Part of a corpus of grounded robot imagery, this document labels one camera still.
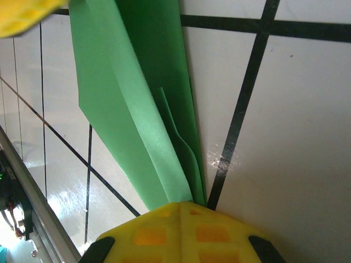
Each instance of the white tile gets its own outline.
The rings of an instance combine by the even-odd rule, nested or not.
[[[135,216],[93,174],[90,176],[88,242]]]
[[[84,244],[87,167],[45,127],[47,199],[77,248]]]
[[[185,15],[261,18],[265,0],[180,0]]]
[[[12,38],[0,38],[0,76],[17,90]]]
[[[45,120],[87,160],[89,123],[78,106],[69,16],[42,23],[42,45]]]
[[[271,233],[287,262],[351,261],[350,67],[349,44],[267,44],[217,210]]]
[[[45,195],[43,122],[22,101],[19,104],[23,162]]]
[[[255,35],[184,30],[209,195]]]
[[[0,80],[0,125],[6,133],[5,106],[2,92],[2,81]]]
[[[281,0],[275,19],[351,23],[351,1]]]
[[[124,174],[112,154],[101,141],[95,130],[92,137],[92,167],[139,213],[148,212],[131,182]]]
[[[18,113],[18,100],[16,94],[2,82],[4,95],[5,118],[6,118],[6,135],[22,157],[20,120]]]
[[[15,38],[15,51],[18,93],[42,115],[39,26]]]

